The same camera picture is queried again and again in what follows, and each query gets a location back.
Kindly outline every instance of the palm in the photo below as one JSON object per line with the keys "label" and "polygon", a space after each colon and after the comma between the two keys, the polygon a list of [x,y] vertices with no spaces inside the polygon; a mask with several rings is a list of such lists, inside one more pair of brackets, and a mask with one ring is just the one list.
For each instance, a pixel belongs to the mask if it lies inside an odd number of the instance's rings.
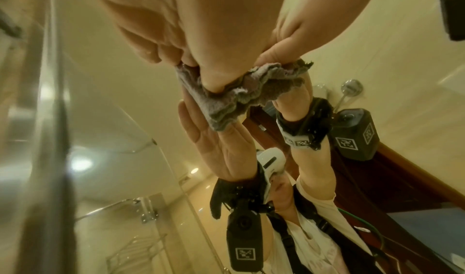
{"label": "palm", "polygon": [[212,172],[228,181],[253,177],[257,171],[257,159],[255,144],[248,130],[235,122],[225,131],[213,131],[186,91],[184,99],[179,104],[181,124]]}

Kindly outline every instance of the white vr headset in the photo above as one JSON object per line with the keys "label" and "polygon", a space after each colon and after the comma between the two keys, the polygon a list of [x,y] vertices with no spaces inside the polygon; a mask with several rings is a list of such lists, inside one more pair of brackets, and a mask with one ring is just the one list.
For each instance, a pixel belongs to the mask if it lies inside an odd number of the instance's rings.
{"label": "white vr headset", "polygon": [[268,199],[268,195],[270,193],[271,182],[270,178],[271,175],[275,172],[282,172],[284,171],[284,166],[286,165],[286,156],[284,153],[278,148],[271,148],[265,151],[257,152],[257,160],[262,165],[265,179],[266,179],[266,189],[264,195],[264,203]]}

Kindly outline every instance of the green cable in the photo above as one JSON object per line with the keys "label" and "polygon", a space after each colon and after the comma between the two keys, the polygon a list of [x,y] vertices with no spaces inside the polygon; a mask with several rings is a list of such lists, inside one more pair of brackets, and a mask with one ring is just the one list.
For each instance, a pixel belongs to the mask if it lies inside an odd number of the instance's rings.
{"label": "green cable", "polygon": [[370,227],[372,229],[372,231],[374,231],[376,233],[376,235],[378,235],[379,240],[381,241],[381,248],[380,249],[383,250],[383,248],[384,248],[384,236],[379,232],[379,230],[375,226],[368,223],[368,221],[365,221],[362,218],[357,217],[352,213],[349,213],[348,211],[345,211],[345,210],[343,210],[341,208],[338,208],[338,209],[339,209],[340,212],[345,213],[345,214],[357,219],[358,221],[362,222],[363,224],[367,225],[368,227]]}

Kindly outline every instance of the wooden trim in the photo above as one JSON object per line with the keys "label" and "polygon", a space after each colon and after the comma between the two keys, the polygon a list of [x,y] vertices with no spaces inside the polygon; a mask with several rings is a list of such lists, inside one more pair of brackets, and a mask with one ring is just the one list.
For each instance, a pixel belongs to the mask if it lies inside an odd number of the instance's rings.
{"label": "wooden trim", "polygon": [[434,194],[442,196],[443,198],[454,203],[456,206],[465,210],[465,196],[454,188],[448,186],[435,176],[405,159],[383,143],[379,144],[377,152],[387,161],[389,161],[392,166],[403,170],[404,173],[410,177],[410,180],[416,182],[416,184],[422,186],[424,189]]}

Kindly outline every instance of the black harness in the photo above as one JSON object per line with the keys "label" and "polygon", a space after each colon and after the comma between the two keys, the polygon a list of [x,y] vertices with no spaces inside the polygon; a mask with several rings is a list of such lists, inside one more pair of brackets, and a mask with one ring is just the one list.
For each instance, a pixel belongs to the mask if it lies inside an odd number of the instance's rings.
{"label": "black harness", "polygon": [[[315,221],[318,229],[326,233],[339,246],[344,262],[350,273],[382,274],[381,270],[379,270],[375,264],[375,258],[321,217],[317,213],[315,205],[300,194],[296,185],[294,185],[294,202],[297,210],[305,218]],[[312,272],[300,262],[295,250],[294,239],[287,232],[286,221],[276,213],[268,214],[268,218],[271,221],[273,229],[281,236],[293,274],[312,274]]]}

